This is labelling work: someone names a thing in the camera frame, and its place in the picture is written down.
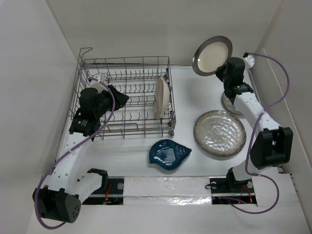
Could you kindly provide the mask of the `brown rimmed cream plate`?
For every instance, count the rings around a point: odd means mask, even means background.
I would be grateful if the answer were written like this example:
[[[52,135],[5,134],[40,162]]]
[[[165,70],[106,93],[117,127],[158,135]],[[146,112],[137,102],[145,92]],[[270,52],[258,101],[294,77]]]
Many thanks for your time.
[[[232,56],[233,45],[225,36],[215,36],[204,41],[192,59],[193,71],[199,76],[211,76]]]

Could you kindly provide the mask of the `grey reindeer plate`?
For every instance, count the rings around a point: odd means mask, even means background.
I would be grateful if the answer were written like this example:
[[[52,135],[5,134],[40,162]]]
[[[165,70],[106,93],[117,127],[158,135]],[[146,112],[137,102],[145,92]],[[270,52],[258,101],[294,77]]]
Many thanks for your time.
[[[221,102],[223,106],[232,114],[237,115],[237,116],[243,116],[243,114],[226,97],[225,93],[223,93],[221,96]]]

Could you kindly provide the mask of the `cream divided plate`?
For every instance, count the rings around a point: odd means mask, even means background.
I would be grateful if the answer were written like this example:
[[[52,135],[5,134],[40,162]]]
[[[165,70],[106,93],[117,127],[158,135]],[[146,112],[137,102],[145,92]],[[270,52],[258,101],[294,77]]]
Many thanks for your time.
[[[156,119],[164,116],[165,110],[169,104],[170,90],[166,81],[159,77],[155,88],[154,113]]]

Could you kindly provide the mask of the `speckled brown rimmed plate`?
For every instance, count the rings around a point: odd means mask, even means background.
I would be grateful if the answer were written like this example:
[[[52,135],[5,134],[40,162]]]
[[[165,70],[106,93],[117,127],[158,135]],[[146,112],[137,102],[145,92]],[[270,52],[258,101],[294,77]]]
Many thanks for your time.
[[[194,137],[198,146],[217,157],[231,157],[244,148],[247,134],[243,123],[233,114],[212,110],[195,122]]]

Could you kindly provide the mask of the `blue leaf shaped dish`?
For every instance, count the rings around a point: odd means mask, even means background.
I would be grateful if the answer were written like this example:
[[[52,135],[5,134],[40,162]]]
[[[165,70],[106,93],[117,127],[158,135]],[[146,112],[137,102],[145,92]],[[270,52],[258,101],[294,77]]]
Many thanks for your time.
[[[171,139],[162,139],[154,143],[147,154],[147,165],[165,174],[176,172],[189,158],[192,149]]]

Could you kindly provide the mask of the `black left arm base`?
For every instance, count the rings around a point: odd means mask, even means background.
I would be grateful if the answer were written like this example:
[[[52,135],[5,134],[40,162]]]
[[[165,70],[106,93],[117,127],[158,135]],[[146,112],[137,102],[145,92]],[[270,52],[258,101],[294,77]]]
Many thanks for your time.
[[[124,177],[109,177],[106,188],[94,191],[83,205],[122,205]]]

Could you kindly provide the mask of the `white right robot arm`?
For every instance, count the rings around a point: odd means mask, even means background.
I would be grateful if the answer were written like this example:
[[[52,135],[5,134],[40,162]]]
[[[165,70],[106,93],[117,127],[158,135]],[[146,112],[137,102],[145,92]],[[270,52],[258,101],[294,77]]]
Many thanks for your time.
[[[253,89],[243,81],[247,58],[229,58],[216,71],[225,96],[253,128],[244,162],[228,170],[225,186],[236,192],[263,170],[290,161],[293,131],[282,127],[257,100]]]

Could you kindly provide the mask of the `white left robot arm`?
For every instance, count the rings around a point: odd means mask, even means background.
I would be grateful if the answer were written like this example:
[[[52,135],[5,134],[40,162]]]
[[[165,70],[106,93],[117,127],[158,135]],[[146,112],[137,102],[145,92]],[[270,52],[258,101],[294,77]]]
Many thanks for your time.
[[[79,166],[95,136],[105,128],[100,119],[106,112],[113,114],[124,107],[129,97],[112,85],[100,83],[102,89],[85,88],[80,92],[79,105],[69,128],[69,136],[63,155],[55,161],[42,177],[34,190],[35,214],[46,229],[44,219],[74,223],[80,213],[82,203],[94,191],[104,193],[109,182],[106,170],[91,168],[86,173],[79,172]]]

